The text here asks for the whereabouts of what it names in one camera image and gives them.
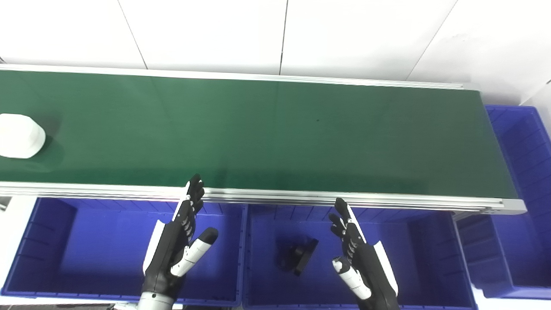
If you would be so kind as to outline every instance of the green conveyor belt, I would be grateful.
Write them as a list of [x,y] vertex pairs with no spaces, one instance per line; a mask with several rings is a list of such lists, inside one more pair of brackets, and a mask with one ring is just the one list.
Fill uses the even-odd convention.
[[0,71],[48,134],[0,181],[517,197],[479,93]]

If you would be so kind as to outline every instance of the white container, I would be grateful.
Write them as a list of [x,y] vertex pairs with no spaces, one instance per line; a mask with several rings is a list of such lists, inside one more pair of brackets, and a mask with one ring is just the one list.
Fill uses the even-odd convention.
[[32,118],[0,114],[0,156],[30,158],[44,145],[46,133]]

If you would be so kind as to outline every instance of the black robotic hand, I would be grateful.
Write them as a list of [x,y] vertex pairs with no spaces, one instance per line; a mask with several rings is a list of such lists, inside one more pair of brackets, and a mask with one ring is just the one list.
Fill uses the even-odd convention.
[[138,310],[172,309],[172,304],[191,267],[218,238],[218,231],[207,228],[196,240],[195,216],[203,207],[203,181],[194,175],[184,188],[168,224],[157,222],[144,260],[145,280]]
[[398,310],[398,286],[381,242],[367,244],[352,209],[337,198],[330,214],[331,231],[342,240],[344,257],[333,259],[333,267],[356,295],[360,310]]

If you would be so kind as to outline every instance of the black object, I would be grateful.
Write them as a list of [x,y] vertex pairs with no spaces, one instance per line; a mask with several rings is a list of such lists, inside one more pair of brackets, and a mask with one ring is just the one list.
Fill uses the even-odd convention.
[[285,271],[292,270],[296,276],[300,276],[312,257],[318,242],[317,239],[311,239],[306,244],[286,247],[278,257],[278,266]]

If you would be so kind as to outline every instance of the white wall panel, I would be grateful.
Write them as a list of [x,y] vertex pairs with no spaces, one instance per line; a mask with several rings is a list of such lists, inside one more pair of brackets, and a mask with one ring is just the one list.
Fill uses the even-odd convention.
[[485,103],[519,104],[551,78],[549,5],[459,0],[408,79],[473,82]]
[[551,82],[542,87],[533,97],[523,102],[522,105],[531,105],[538,109],[545,129],[551,137]]
[[117,0],[17,0],[0,4],[6,63],[144,68]]
[[285,0],[121,0],[150,69],[278,74]]
[[289,0],[282,74],[405,80],[455,0]]

